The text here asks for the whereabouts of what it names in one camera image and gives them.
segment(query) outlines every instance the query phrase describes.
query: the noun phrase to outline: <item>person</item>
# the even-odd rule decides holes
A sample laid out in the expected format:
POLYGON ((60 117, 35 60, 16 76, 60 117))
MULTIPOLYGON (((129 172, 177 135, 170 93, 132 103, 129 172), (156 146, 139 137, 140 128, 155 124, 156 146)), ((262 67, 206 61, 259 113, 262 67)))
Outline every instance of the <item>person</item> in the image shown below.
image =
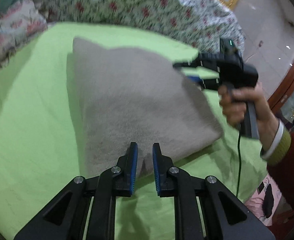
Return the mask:
MULTIPOLYGON (((246 104, 255 104, 257 126, 262 143, 261 158, 267 161, 267 170, 278 185, 287 203, 294 210, 294 136, 269 108, 262 85, 228 91, 226 86, 218 89, 220 106, 227 123, 235 127, 244 119, 246 104)), ((277 240, 282 240, 294 228, 294 218, 287 223, 268 227, 277 240)))

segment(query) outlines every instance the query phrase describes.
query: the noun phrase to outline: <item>green bed sheet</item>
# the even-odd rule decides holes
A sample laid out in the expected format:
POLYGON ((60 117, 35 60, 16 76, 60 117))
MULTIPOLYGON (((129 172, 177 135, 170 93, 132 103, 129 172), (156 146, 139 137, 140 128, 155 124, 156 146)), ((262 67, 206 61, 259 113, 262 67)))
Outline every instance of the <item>green bed sheet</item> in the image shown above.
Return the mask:
MULTIPOLYGON (((13 239, 73 177, 86 175, 73 80, 75 36, 108 48, 140 47, 172 61, 197 53, 151 32, 74 23, 57 24, 18 52, 0 71, 0 232, 7 240, 13 239)), ((197 73, 213 75, 202 69, 197 73)), ((235 193, 238 134, 226 124, 217 93, 206 91, 205 95, 224 136, 177 165, 193 176, 214 175, 235 193)), ((241 200, 248 198, 266 175, 259 152, 259 142, 242 138, 241 200)), ((153 175, 138 179, 135 190, 133 197, 117 201, 115 239, 174 239, 173 199, 157 197, 153 175)))

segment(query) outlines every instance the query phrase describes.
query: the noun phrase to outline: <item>black cable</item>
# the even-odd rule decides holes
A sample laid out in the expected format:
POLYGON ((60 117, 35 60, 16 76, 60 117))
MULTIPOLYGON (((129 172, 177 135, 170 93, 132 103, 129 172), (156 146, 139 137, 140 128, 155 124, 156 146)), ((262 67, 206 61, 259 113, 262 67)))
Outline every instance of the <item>black cable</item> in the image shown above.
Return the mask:
POLYGON ((239 193, 239 182, 241 180, 241 170, 242 170, 242 159, 241 159, 241 150, 240 150, 240 143, 241 143, 241 133, 238 135, 238 142, 237 142, 237 150, 238 150, 238 182, 237 182, 237 191, 236 191, 236 197, 238 198, 239 193))

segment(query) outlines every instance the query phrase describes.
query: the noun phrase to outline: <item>dark red sweater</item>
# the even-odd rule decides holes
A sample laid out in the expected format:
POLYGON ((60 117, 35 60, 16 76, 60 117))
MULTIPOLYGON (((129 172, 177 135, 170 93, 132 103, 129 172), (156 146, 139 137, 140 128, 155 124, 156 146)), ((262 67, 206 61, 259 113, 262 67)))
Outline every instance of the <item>dark red sweater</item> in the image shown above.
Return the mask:
MULTIPOLYGON (((277 183, 287 203, 294 210, 294 137, 292 136, 291 146, 284 159, 276 166, 268 166, 267 170, 277 183)), ((272 225, 268 227, 277 240, 282 240, 293 228, 294 219, 290 219, 282 225, 272 225)))

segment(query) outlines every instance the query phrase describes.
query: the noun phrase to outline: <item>wooden door frame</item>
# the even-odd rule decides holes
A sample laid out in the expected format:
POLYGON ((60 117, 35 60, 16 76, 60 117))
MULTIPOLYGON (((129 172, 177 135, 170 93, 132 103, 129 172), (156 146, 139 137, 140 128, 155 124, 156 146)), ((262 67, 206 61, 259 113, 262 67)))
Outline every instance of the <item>wooden door frame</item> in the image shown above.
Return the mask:
POLYGON ((284 77, 281 84, 268 99, 268 104, 273 113, 276 113, 285 104, 286 100, 294 92, 294 63, 284 77))

